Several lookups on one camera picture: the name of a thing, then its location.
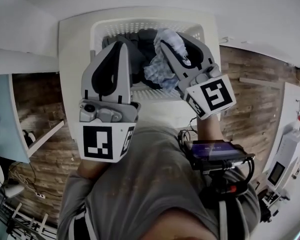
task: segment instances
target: laundry basket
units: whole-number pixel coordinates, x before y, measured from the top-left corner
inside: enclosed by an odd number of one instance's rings
[[[169,28],[176,32],[186,33],[204,42],[204,30],[198,23],[168,20],[162,18],[121,18],[96,22],[90,32],[90,50],[95,55],[102,50],[104,37],[115,37],[118,34],[137,33],[142,29]],[[178,91],[164,92],[151,89],[143,83],[134,84],[131,88],[132,100],[135,102],[163,102],[181,100]]]

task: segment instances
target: white device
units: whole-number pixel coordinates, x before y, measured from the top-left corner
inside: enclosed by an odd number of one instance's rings
[[[276,190],[279,186],[283,186],[282,182],[290,165],[294,164],[300,157],[300,131],[292,130],[282,136],[281,143],[277,153],[274,156],[270,169],[266,177],[267,185]]]
[[[179,79],[183,99],[201,119],[236,103],[227,75],[222,75],[209,48],[201,41],[178,33],[184,41],[191,65],[161,41],[171,70]],[[130,57],[127,45],[117,41],[99,52],[81,79],[79,122],[76,124],[80,157],[116,163],[128,151],[141,105],[131,101]]]

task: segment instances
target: power outlet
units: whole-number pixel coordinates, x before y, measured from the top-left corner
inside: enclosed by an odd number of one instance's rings
[[[35,193],[37,197],[46,199],[46,196],[44,194]]]

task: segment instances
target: dark gray clothing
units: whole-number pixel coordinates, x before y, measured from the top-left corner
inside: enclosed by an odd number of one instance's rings
[[[128,154],[111,164],[96,183],[72,173],[63,194],[58,239],[68,239],[70,221],[83,204],[98,240],[138,240],[170,208],[194,215],[219,238],[219,212],[206,209],[198,196],[208,178],[191,169],[176,136],[175,130],[165,127],[136,129]],[[238,169],[225,177],[231,182],[244,178]],[[241,206],[251,232],[260,221],[251,186]]]

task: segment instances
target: gripper camera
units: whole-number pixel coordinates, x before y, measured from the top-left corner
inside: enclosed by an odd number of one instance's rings
[[[184,33],[191,65],[161,41],[171,70],[179,78],[178,91],[200,119],[224,111],[236,103],[229,78],[222,75],[209,48]],[[141,105],[132,101],[128,47],[117,41],[101,50],[81,79],[77,144],[82,159],[117,163],[128,151]]]

